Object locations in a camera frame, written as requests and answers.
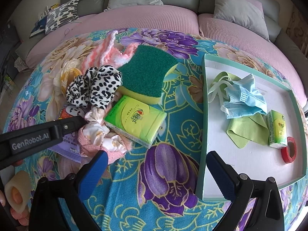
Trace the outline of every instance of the sofa armrest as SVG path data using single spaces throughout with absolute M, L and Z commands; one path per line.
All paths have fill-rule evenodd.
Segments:
M 16 54 L 26 62 L 26 58 L 31 51 L 31 49 L 43 38 L 45 37 L 45 34 L 38 34 L 30 39 L 27 39 L 24 41 L 16 50 Z
M 301 78 L 304 85 L 305 94 L 308 97 L 308 59 L 291 38 L 281 30 L 276 38 L 275 45 L 289 59 Z

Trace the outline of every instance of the microfiber cloth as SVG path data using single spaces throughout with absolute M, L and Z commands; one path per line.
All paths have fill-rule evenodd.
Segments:
M 118 68 L 122 72 L 118 91 L 146 104 L 158 104 L 164 77 L 177 63 L 175 57 L 161 49 L 139 45 L 131 60 Z
M 269 130 L 260 113 L 252 116 L 231 119 L 227 129 L 228 136 L 237 145 L 243 148 L 251 140 L 261 145 L 267 145 Z

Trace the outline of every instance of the face mask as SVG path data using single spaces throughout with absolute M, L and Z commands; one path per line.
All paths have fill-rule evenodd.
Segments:
M 221 91 L 222 84 L 227 85 L 224 89 L 226 94 Z M 239 81 L 231 81 L 229 76 L 222 76 L 218 82 L 213 82 L 208 91 L 208 94 L 210 93 L 213 94 L 208 102 L 212 102 L 218 94 L 221 111 L 226 114 L 227 119 L 267 113 L 265 99 L 259 90 L 255 89 L 255 79 L 252 74 Z

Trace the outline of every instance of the purple packet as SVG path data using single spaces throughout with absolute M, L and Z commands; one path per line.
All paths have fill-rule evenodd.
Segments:
M 74 105 L 65 105 L 64 108 L 61 110 L 58 119 L 65 119 L 78 115 L 84 117 L 87 111 L 89 110 L 84 110 Z M 77 140 L 77 132 L 65 135 L 63 137 L 63 142 L 54 145 L 48 149 L 70 160 L 81 163 L 80 145 Z

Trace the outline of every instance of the green sponge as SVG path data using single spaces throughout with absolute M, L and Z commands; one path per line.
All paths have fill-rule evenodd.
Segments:
M 177 63 L 175 57 L 161 49 L 139 45 L 131 60 L 118 68 L 123 82 L 118 91 L 146 104 L 158 104 L 164 77 Z

